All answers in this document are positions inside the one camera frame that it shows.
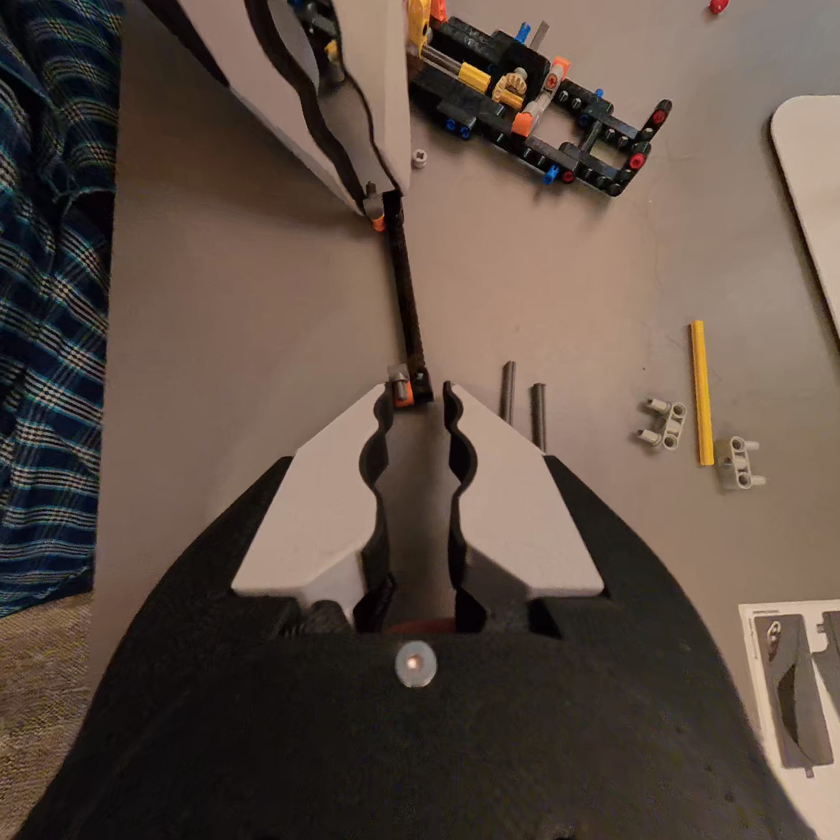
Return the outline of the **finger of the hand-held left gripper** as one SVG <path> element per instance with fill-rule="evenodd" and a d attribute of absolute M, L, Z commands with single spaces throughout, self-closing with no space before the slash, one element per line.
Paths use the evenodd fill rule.
<path fill-rule="evenodd" d="M 335 1 L 343 66 L 358 88 L 368 140 L 392 188 L 411 182 L 406 6 L 400 1 Z"/>
<path fill-rule="evenodd" d="M 362 216 L 364 188 L 387 191 L 358 88 L 343 66 L 333 2 L 181 1 L 230 90 Z"/>

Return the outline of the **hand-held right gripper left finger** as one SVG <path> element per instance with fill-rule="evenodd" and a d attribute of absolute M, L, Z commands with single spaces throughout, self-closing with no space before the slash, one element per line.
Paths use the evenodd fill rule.
<path fill-rule="evenodd" d="M 390 389 L 376 385 L 291 458 L 232 580 L 239 596 L 278 596 L 303 609 L 336 604 L 351 624 L 390 579 L 379 478 L 389 465 Z"/>

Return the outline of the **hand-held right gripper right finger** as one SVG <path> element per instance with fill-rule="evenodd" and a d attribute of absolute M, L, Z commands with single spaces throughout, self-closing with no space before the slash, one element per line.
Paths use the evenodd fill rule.
<path fill-rule="evenodd" d="M 483 619 L 546 598 L 602 595 L 543 452 L 461 385 L 444 383 L 443 405 L 457 480 L 448 525 L 457 609 Z"/>

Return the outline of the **black lego gear rack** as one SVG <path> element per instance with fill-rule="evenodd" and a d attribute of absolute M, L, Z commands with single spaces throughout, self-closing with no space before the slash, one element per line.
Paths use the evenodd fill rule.
<path fill-rule="evenodd" d="M 417 314 L 413 278 L 405 234 L 403 195 L 397 190 L 383 194 L 385 206 L 385 252 L 387 254 L 400 320 L 407 365 L 413 385 L 414 406 L 434 400 L 434 389 L 427 370 L 424 345 Z"/>

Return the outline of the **black lego chassis assembly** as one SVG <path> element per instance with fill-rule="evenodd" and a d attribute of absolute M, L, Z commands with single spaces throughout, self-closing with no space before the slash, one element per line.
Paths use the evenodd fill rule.
<path fill-rule="evenodd" d="M 642 170 L 671 100 L 634 127 L 603 92 L 571 79 L 568 59 L 540 54 L 546 24 L 533 36 L 528 24 L 487 33 L 448 14 L 446 2 L 404 4 L 408 104 L 443 130 L 486 139 L 546 185 L 581 182 L 617 197 Z"/>

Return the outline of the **light grey lego pin connector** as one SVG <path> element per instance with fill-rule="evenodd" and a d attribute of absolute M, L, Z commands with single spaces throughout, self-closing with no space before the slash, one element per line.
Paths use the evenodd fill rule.
<path fill-rule="evenodd" d="M 686 405 L 649 397 L 642 408 L 648 415 L 650 425 L 639 428 L 635 433 L 636 439 L 651 448 L 676 451 L 688 414 Z"/>
<path fill-rule="evenodd" d="M 757 474 L 752 466 L 751 456 L 759 449 L 758 441 L 741 436 L 716 441 L 716 468 L 722 490 L 744 491 L 767 485 L 768 480 Z"/>

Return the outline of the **yellow lego axle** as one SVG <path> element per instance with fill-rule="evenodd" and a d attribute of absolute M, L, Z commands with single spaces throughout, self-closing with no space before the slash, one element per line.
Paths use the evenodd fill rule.
<path fill-rule="evenodd" d="M 690 323 L 689 339 L 695 393 L 698 459 L 701 466 L 711 467 L 715 464 L 715 449 L 711 421 L 707 341 L 703 321 L 694 320 Z"/>

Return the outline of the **lego instruction booklet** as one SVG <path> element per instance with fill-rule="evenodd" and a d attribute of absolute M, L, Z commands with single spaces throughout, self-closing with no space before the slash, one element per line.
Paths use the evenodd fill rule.
<path fill-rule="evenodd" d="M 838 771 L 838 600 L 741 604 L 763 748 L 781 778 Z"/>

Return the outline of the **blue plaid shirt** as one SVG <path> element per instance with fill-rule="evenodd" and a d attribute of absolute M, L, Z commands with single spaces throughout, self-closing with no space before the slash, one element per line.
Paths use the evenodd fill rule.
<path fill-rule="evenodd" d="M 1 3 L 1 615 L 92 588 L 123 2 Z"/>

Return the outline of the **white rounded board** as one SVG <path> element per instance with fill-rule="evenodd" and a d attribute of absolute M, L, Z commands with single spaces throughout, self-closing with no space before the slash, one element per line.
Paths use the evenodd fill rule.
<path fill-rule="evenodd" d="M 839 96 L 797 96 L 770 139 L 826 312 L 839 335 Z"/>

